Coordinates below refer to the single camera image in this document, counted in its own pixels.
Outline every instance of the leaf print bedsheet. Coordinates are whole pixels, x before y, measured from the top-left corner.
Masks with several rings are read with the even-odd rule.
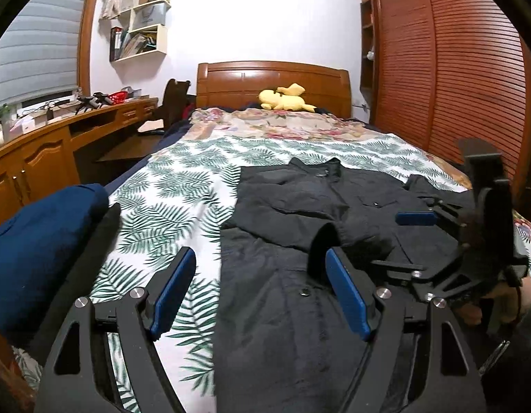
[[[115,249],[99,273],[91,299],[120,298],[144,286],[181,246],[197,256],[197,274],[174,325],[156,349],[188,413],[215,411],[212,335],[219,297],[220,225],[231,216],[241,166],[306,164],[337,157],[349,168],[387,172],[401,181],[412,174],[434,186],[465,190],[417,148],[395,135],[364,142],[309,142],[223,137],[181,140],[153,155],[147,166],[110,197],[122,206]],[[524,240],[531,256],[531,243]],[[138,412],[118,336],[109,335],[113,367],[124,407]]]

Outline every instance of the red basket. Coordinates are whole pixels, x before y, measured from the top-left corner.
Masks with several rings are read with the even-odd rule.
[[[127,91],[117,91],[116,93],[112,93],[112,95],[108,95],[109,99],[112,101],[112,104],[114,106],[116,104],[122,104],[126,100],[127,96]]]

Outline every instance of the gray roman shade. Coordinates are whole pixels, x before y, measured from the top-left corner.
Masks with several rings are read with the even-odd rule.
[[[72,90],[84,0],[30,0],[0,38],[0,106]]]

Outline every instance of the blue gripper pad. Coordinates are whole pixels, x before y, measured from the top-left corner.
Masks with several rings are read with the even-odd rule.
[[[175,269],[174,274],[167,283],[164,281],[164,289],[154,304],[153,323],[149,328],[149,333],[153,340],[158,340],[160,335],[168,332],[176,319],[179,306],[181,306],[187,289],[197,271],[195,252],[188,247],[183,247],[168,268],[154,274],[147,288],[149,288],[155,278],[158,278],[159,281],[164,278],[164,275],[159,275],[160,273],[168,272],[168,270],[171,273],[173,269]]]
[[[345,266],[332,248],[329,249],[325,257],[325,267],[350,329],[357,333],[361,339],[368,340],[371,336],[371,328],[367,322],[367,306]]]
[[[437,215],[432,211],[399,212],[396,214],[396,223],[398,225],[432,226],[437,223]]]

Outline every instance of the yellow plush toy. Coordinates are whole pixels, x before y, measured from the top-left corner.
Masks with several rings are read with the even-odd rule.
[[[300,95],[305,89],[298,84],[292,84],[290,87],[278,87],[277,91],[263,90],[258,99],[265,110],[292,110],[299,112],[306,110],[315,113],[317,107],[306,104]]]

